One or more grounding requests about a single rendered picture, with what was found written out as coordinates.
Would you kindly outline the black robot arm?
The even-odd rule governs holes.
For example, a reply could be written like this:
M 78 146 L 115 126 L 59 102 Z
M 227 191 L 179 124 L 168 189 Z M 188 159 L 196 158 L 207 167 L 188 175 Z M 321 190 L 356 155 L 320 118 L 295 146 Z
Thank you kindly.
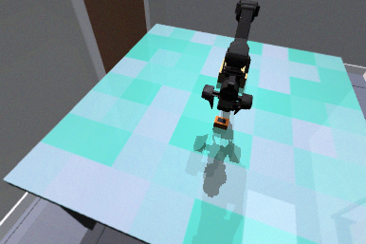
M 226 51 L 221 74 L 224 74 L 221 89 L 218 95 L 217 109 L 225 112 L 237 110 L 239 102 L 236 102 L 239 93 L 240 78 L 246 77 L 250 65 L 249 46 L 247 37 L 250 24 L 254 17 L 258 16 L 260 6 L 257 2 L 240 0 L 236 5 L 236 20 L 238 27 L 234 41 L 230 43 Z M 226 65 L 225 65 L 226 64 Z M 245 71 L 243 69 L 245 67 Z

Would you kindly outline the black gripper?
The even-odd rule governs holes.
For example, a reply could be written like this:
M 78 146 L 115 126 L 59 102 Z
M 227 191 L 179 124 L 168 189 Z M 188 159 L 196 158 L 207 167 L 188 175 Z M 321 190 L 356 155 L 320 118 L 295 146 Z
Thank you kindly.
M 210 103 L 211 109 L 213 108 L 214 97 L 218 97 L 220 91 L 214 90 L 213 85 L 206 84 L 203 88 L 201 97 Z M 239 102 L 237 110 L 234 111 L 234 115 L 241 109 L 250 109 L 252 106 L 253 96 L 243 93 L 242 96 L 237 97 L 236 101 Z

